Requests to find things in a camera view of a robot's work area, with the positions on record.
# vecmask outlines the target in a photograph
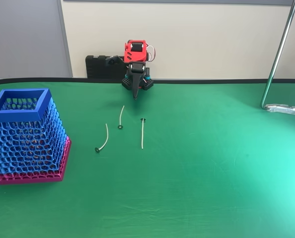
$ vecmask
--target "blue mesh basket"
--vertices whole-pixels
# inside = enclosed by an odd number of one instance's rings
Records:
[[[66,137],[49,89],[0,92],[0,174],[58,171]]]

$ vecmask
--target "metal pole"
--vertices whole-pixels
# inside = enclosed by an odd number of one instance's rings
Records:
[[[271,86],[273,77],[275,76],[277,66],[278,66],[278,63],[279,63],[279,60],[280,60],[280,57],[281,57],[281,53],[282,53],[283,47],[285,45],[288,33],[289,33],[289,28],[290,28],[290,25],[292,23],[292,19],[293,19],[294,14],[295,14],[295,0],[292,2],[291,9],[290,9],[290,12],[289,12],[289,16],[288,16],[288,19],[287,19],[287,23],[286,23],[286,26],[285,26],[285,30],[283,32],[282,39],[280,41],[280,45],[279,45],[279,48],[278,48],[278,52],[277,52],[275,61],[273,62],[272,69],[271,69],[271,72],[270,72],[270,75],[269,75],[269,78],[268,78],[268,81],[267,81],[267,85],[266,85],[265,91],[264,91],[263,96],[262,96],[262,100],[261,100],[261,103],[260,103],[260,106],[261,106],[262,109],[266,109],[265,101],[266,101],[266,98],[267,98],[267,95],[268,95],[269,88]]]

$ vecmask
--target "cable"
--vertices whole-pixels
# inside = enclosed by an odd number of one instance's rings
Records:
[[[103,144],[103,146],[101,146],[100,148],[94,148],[94,150],[97,152],[97,153],[99,153],[102,149],[103,149],[103,147],[107,144],[107,142],[108,142],[108,138],[109,138],[109,131],[108,131],[108,125],[107,125],[107,123],[106,123],[106,128],[107,128],[107,139],[106,139],[106,141],[105,141],[105,143]]]
[[[124,108],[124,106],[121,109],[121,113],[120,113],[120,117],[119,117],[119,125],[118,125],[118,128],[119,129],[122,129],[123,128],[123,126],[121,125],[121,116],[122,116],[123,108]]]
[[[143,149],[143,130],[144,130],[144,122],[146,121],[145,118],[141,118],[142,121],[142,138],[141,138],[141,148]]]
[[[152,55],[150,52],[148,52],[147,54],[148,54],[148,60],[146,62],[149,62],[149,60],[152,58]]]
[[[156,54],[155,48],[153,46],[147,46],[147,49],[148,49],[148,47],[152,47],[153,48],[153,59],[152,60],[150,60],[150,59],[148,60],[149,62],[152,62],[155,59],[155,54]]]

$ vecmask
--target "gray wall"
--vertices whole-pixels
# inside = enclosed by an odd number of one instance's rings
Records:
[[[72,76],[61,4],[0,0],[0,78]]]
[[[220,3],[220,4],[261,4],[291,5],[293,0],[64,0],[64,1],[128,1],[128,2],[181,2],[181,3]]]

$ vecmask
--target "red robot part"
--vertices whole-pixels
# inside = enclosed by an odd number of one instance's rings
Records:
[[[145,62],[147,61],[147,43],[145,40],[129,40],[125,44],[124,62]]]

